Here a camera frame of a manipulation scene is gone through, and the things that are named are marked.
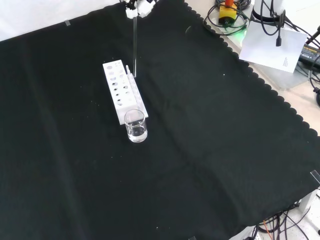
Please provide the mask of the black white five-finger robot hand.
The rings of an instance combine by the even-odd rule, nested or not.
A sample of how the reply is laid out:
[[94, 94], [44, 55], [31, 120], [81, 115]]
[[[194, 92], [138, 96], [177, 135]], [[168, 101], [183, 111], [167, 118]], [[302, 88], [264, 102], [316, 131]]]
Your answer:
[[120, 2], [125, 4], [127, 18], [134, 19], [148, 16], [156, 5], [157, 0], [121, 0]]

